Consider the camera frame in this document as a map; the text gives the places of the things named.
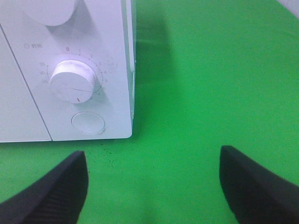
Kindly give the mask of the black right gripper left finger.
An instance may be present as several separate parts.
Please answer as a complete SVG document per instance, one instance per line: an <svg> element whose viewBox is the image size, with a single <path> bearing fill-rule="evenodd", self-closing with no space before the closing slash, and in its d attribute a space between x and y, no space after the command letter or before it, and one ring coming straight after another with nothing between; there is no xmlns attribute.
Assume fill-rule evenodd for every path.
<svg viewBox="0 0 299 224"><path fill-rule="evenodd" d="M29 187L0 204L2 224L75 224L89 186L85 153L75 151Z"/></svg>

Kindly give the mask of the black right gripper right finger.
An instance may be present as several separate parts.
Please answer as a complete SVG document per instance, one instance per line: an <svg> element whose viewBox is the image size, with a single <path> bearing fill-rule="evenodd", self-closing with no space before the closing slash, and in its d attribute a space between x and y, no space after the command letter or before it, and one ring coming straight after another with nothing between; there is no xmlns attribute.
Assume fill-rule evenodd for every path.
<svg viewBox="0 0 299 224"><path fill-rule="evenodd" d="M297 224L299 187L233 146L222 146L219 179L240 224Z"/></svg>

